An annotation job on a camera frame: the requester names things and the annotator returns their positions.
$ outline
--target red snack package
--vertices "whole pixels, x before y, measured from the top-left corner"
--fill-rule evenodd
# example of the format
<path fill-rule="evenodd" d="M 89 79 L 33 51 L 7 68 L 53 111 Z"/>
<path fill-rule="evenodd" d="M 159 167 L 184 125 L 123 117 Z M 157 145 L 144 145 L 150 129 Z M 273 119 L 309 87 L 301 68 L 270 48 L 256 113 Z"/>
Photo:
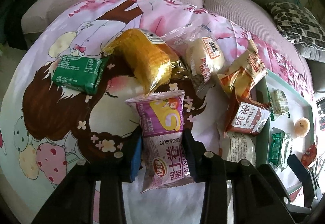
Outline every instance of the red snack package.
<path fill-rule="evenodd" d="M 301 163 L 303 164 L 303 166 L 307 168 L 313 162 L 316 155 L 317 155 L 317 148 L 316 148 L 316 144 L 313 143 L 305 152 L 303 157 L 301 157 Z"/>
<path fill-rule="evenodd" d="M 225 119 L 225 132 L 242 132 L 252 135 L 259 134 L 270 116 L 267 104 L 261 104 L 249 98 L 236 95 L 232 90 L 230 103 Z"/>
<path fill-rule="evenodd" d="M 183 90 L 152 93 L 126 100 L 140 116 L 146 164 L 142 192 L 193 183 L 181 146 Z"/>

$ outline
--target pink floral tablecloth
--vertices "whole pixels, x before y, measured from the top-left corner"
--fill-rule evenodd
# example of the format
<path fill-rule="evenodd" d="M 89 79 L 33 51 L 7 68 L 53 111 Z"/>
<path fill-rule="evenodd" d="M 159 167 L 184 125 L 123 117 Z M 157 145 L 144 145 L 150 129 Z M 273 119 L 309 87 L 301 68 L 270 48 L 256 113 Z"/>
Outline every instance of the pink floral tablecloth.
<path fill-rule="evenodd" d="M 316 110 L 312 84 L 268 43 L 224 17 L 176 0 L 84 0 L 64 11 L 33 44 L 18 65 L 1 108 L 1 168 L 33 212 L 40 209 L 79 158 L 92 162 L 113 155 L 123 148 L 139 123 L 124 101 L 142 93 L 142 88 L 121 57 L 109 59 L 98 93 L 93 96 L 58 88 L 51 82 L 59 58 L 65 54 L 100 58 L 102 48 L 129 28 L 148 29 L 162 36 L 191 22 L 212 30 L 229 64 L 247 49 L 248 39 L 252 38 L 265 66 Z M 221 105 L 216 98 L 225 95 L 212 88 L 204 99 L 199 99 L 188 80 L 171 80 L 158 91 L 178 89 L 185 90 L 184 127 L 192 129 L 207 149 L 218 152 L 216 121 L 221 113 L 217 113 L 216 104 L 225 109 L 227 99 Z M 140 195 L 141 171 L 135 183 L 123 186 L 126 215 L 132 223 L 151 223 L 152 219 L 146 220 L 145 210 L 157 196 L 172 201 L 162 204 L 161 211 L 172 212 L 173 203 L 178 208 L 177 215 L 164 214 L 163 222 L 162 213 L 154 212 L 160 219 L 155 223 L 176 223 L 175 218 L 193 223 L 199 219 L 202 185 L 151 190 Z M 96 222 L 99 191 L 98 184 Z M 191 202 L 191 196 L 197 199 Z"/>

